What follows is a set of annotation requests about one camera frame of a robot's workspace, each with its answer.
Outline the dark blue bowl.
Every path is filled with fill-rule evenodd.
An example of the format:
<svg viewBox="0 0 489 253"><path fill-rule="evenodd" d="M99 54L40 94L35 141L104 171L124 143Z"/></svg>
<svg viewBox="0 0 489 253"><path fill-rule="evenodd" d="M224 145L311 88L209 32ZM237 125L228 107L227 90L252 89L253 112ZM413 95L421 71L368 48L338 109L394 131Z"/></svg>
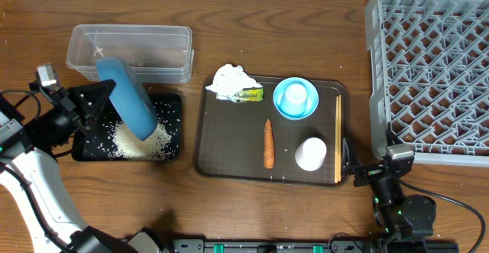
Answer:
<svg viewBox="0 0 489 253"><path fill-rule="evenodd" d="M115 82L109 98L123 122L140 141L149 138L157 127L157 113L131 66L117 57L99 58L95 65L101 81Z"/></svg>

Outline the pale pink cup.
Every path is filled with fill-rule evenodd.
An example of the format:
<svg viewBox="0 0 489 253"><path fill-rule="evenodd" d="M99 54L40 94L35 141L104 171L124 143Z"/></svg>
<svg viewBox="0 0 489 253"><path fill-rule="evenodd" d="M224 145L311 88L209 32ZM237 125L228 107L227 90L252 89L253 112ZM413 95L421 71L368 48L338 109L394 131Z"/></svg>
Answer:
<svg viewBox="0 0 489 253"><path fill-rule="evenodd" d="M318 170L327 154L327 146L320 138L308 138L295 152L297 165L305 171Z"/></svg>

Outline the light blue cup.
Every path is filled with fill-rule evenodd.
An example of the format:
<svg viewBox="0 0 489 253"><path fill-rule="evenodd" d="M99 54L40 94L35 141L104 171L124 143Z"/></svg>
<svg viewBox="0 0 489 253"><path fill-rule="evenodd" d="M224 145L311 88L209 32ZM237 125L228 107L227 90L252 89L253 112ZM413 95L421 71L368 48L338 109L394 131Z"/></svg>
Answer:
<svg viewBox="0 0 489 253"><path fill-rule="evenodd" d="M280 108L290 117L299 117L306 111L308 92L301 83L289 85L281 98Z"/></svg>

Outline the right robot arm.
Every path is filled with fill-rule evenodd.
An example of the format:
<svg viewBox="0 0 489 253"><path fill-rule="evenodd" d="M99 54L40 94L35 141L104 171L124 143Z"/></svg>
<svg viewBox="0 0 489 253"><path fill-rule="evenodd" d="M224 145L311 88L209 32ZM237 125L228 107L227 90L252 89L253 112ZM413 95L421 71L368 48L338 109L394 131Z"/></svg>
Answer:
<svg viewBox="0 0 489 253"><path fill-rule="evenodd" d="M407 144L391 144L377 164L362 165L347 138L342 142L345 173L355 187L369 186L377 224L385 228L364 244L364 252L427 252L425 240L433 234L436 202L428 196L407 196L400 178L411 171L414 151Z"/></svg>

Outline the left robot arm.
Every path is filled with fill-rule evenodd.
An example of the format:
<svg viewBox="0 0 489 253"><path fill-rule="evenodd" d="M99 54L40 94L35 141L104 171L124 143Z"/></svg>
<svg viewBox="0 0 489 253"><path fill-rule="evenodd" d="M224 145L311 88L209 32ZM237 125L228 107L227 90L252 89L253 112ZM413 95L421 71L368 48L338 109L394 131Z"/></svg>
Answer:
<svg viewBox="0 0 489 253"><path fill-rule="evenodd" d="M37 252L167 252L148 228L129 239L88 225L66 191L52 150L81 131L93 130L114 90L114 81L51 89L36 80L26 91L41 93L53 106L27 124L7 99L1 100L1 184L14 197Z"/></svg>

